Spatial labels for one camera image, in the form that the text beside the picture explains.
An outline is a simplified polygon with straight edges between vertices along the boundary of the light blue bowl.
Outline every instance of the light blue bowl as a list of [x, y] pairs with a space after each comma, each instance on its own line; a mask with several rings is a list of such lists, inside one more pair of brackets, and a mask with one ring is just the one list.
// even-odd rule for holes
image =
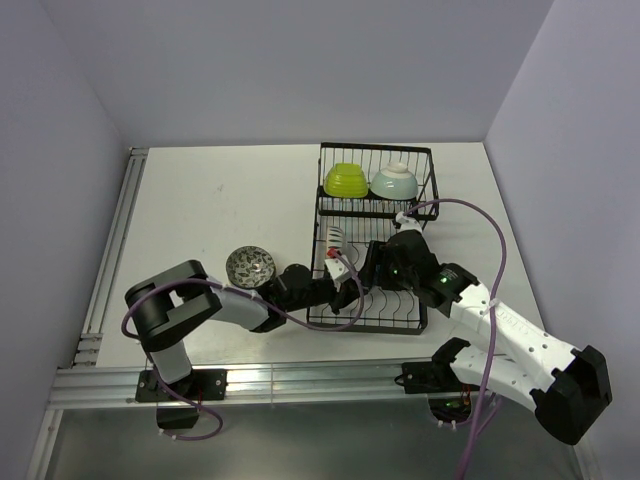
[[404, 163], [390, 163], [373, 177], [370, 190], [388, 200], [411, 200], [418, 196], [418, 181]]

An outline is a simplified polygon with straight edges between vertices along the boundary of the black wire rack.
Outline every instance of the black wire rack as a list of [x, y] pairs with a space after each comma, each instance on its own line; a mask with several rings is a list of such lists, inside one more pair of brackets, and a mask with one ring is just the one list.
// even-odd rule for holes
[[[323, 183], [336, 163], [360, 165], [370, 184], [375, 174], [390, 162], [402, 162], [409, 167], [419, 185], [415, 199], [393, 201], [369, 192], [364, 198], [343, 199], [327, 195]], [[314, 278], [327, 275], [324, 268], [328, 227], [338, 227], [345, 233], [345, 254], [356, 269], [362, 268], [371, 240], [386, 242], [396, 233], [393, 219], [399, 212], [428, 200], [438, 198], [433, 157], [429, 148], [395, 145], [352, 143], [322, 143], [318, 162], [318, 189], [311, 269]], [[423, 226], [438, 218], [438, 205], [423, 207], [412, 214]], [[307, 322], [319, 326], [349, 323], [356, 313], [355, 301], [334, 315], [329, 306], [307, 309]], [[407, 291], [390, 291], [374, 287], [366, 295], [362, 316], [349, 331], [419, 335], [427, 326], [427, 311], [417, 297]]]

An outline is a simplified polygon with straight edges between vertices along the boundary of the gray wall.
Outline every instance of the gray wall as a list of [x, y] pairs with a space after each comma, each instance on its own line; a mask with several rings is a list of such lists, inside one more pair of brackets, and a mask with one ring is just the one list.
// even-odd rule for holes
[[42, 0], [130, 144], [482, 140], [552, 0]]
[[639, 38], [638, 2], [556, 0], [487, 137], [546, 326], [607, 357], [612, 480], [640, 469]]
[[26, 471], [74, 350], [125, 149], [46, 12], [0, 6], [0, 476]]

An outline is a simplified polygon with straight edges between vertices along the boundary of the cable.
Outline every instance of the cable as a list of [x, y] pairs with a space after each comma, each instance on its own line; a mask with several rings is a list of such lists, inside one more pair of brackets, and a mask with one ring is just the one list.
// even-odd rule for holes
[[[289, 315], [288, 313], [283, 312], [278, 307], [266, 302], [262, 298], [256, 297], [256, 296], [252, 296], [251, 293], [247, 293], [246, 291], [238, 290], [238, 289], [235, 289], [235, 288], [224, 288], [224, 286], [221, 285], [220, 283], [213, 282], [211, 280], [205, 280], [205, 279], [202, 279], [202, 278], [188, 278], [188, 279], [185, 279], [185, 280], [177, 280], [175, 282], [169, 282], [169, 283], [166, 283], [164, 285], [160, 285], [160, 286], [154, 288], [153, 290], [149, 291], [148, 293], [144, 294], [142, 297], [140, 297], [133, 305], [131, 305], [129, 310], [127, 310], [127, 313], [124, 315], [124, 318], [122, 319], [122, 324], [120, 325], [120, 331], [127, 338], [132, 338], [134, 340], [139, 340], [138, 335], [136, 335], [135, 333], [131, 333], [129, 330], [127, 330], [127, 325], [129, 324], [129, 320], [131, 320], [131, 318], [138, 311], [140, 306], [144, 302], [149, 300], [151, 297], [153, 297], [153, 296], [155, 296], [155, 295], [157, 295], [159, 293], [165, 292], [167, 290], [173, 290], [174, 288], [176, 288], [178, 286], [181, 286], [181, 285], [204, 285], [204, 286], [208, 286], [210, 288], [214, 288], [216, 290], [222, 290], [224, 288], [225, 292], [230, 292], [230, 293], [232, 293], [234, 295], [238, 295], [238, 296], [246, 298], [248, 300], [252, 300], [254, 302], [257, 302], [257, 303], [259, 303], [259, 304], [261, 304], [261, 305], [273, 310], [278, 315], [281, 315], [281, 316], [283, 316], [283, 317], [285, 317], [285, 318], [297, 323], [298, 325], [302, 325], [303, 327], [306, 327], [306, 328], [308, 328], [310, 330], [316, 330], [316, 331], [322, 331], [322, 332], [339, 332], [341, 330], [345, 330], [345, 329], [353, 326], [358, 320], [360, 320], [360, 316], [362, 315], [362, 310], [364, 309], [364, 303], [365, 303], [364, 288], [362, 287], [362, 282], [360, 281], [360, 278], [358, 278], [358, 272], [356, 271], [355, 267], [353, 265], [351, 265], [351, 263], [349, 263], [345, 258], [343, 258], [337, 252], [333, 252], [332, 256], [334, 258], [337, 258], [338, 260], [340, 260], [345, 265], [345, 267], [347, 267], [347, 269], [351, 273], [351, 277], [356, 282], [356, 286], [358, 287], [358, 293], [360, 294], [360, 299], [358, 301], [358, 310], [356, 312], [356, 315], [353, 317], [353, 319], [349, 323], [347, 323], [345, 325], [340, 325], [339, 327], [333, 327], [333, 328], [316, 327], [314, 325], [309, 325], [309, 324], [307, 324], [307, 323], [305, 323], [305, 322], [303, 322], [301, 320], [298, 320], [297, 318]], [[150, 357], [150, 355], [147, 355], [147, 358], [153, 364], [153, 359]], [[210, 433], [207, 433], [206, 435], [189, 437], [189, 436], [185, 436], [185, 435], [174, 435], [174, 434], [171, 434], [170, 432], [165, 432], [165, 431], [162, 431], [162, 433], [164, 433], [165, 435], [170, 436], [171, 438], [173, 438], [175, 440], [183, 440], [183, 441], [206, 440], [206, 439], [214, 437], [218, 433], [220, 433], [220, 430], [222, 430], [223, 421], [222, 421], [222, 417], [220, 416], [220, 414], [218, 412], [216, 412], [212, 408], [209, 408], [209, 407], [206, 407], [204, 405], [195, 403], [195, 402], [189, 400], [188, 398], [183, 397], [179, 393], [175, 392], [171, 387], [169, 387], [162, 380], [162, 378], [160, 377], [160, 373], [158, 372], [158, 369], [155, 366], [153, 367], [153, 373], [156, 376], [156, 379], [158, 380], [158, 384], [160, 385], [160, 387], [166, 393], [171, 395], [176, 400], [179, 400], [181, 402], [184, 402], [184, 403], [187, 403], [187, 404], [191, 405], [192, 407], [194, 407], [199, 412], [208, 413], [209, 415], [211, 415], [214, 418], [216, 418], [218, 420], [218, 423], [219, 423], [218, 427], [214, 431], [212, 431]]]
[[[504, 233], [500, 229], [500, 225], [496, 222], [491, 215], [482, 210], [480, 207], [474, 205], [473, 203], [466, 202], [464, 200], [458, 200], [456, 198], [439, 198], [436, 200], [431, 200], [428, 202], [422, 202], [418, 205], [407, 210], [404, 215], [408, 216], [412, 212], [419, 210], [420, 208], [428, 207], [429, 205], [435, 205], [437, 203], [457, 203], [459, 205], [464, 205], [466, 207], [475, 210], [484, 218], [486, 218], [489, 223], [493, 226], [496, 233], [498, 234], [498, 238], [500, 239], [500, 248], [502, 249], [502, 258], [500, 260], [500, 267], [498, 268], [498, 273], [496, 274], [496, 279], [493, 282], [491, 287], [491, 292], [489, 294], [489, 302], [491, 302], [495, 297], [498, 291], [498, 286], [500, 285], [500, 281], [502, 280], [502, 276], [504, 275], [504, 269], [507, 265], [507, 241], [504, 238]], [[493, 355], [496, 350], [496, 337], [497, 337], [497, 320], [496, 320], [496, 312], [495, 308], [491, 308], [489, 310], [489, 323], [490, 323], [490, 335], [489, 335], [489, 349], [487, 350], [487, 361], [484, 367], [484, 373], [482, 374], [482, 380], [480, 382], [480, 390], [478, 391], [478, 400], [475, 404], [475, 411], [472, 415], [473, 419], [471, 422], [471, 431], [469, 432], [469, 439], [467, 441], [467, 446], [465, 447], [464, 453], [460, 458], [460, 463], [458, 464], [458, 468], [456, 471], [456, 479], [463, 480], [467, 469], [469, 468], [469, 463], [471, 461], [471, 455], [473, 453], [473, 449], [476, 444], [476, 440], [478, 437], [478, 422], [480, 420], [480, 414], [482, 412], [482, 401], [484, 398], [484, 394], [487, 391], [487, 384], [489, 383], [489, 375], [491, 373], [491, 365], [493, 363]]]

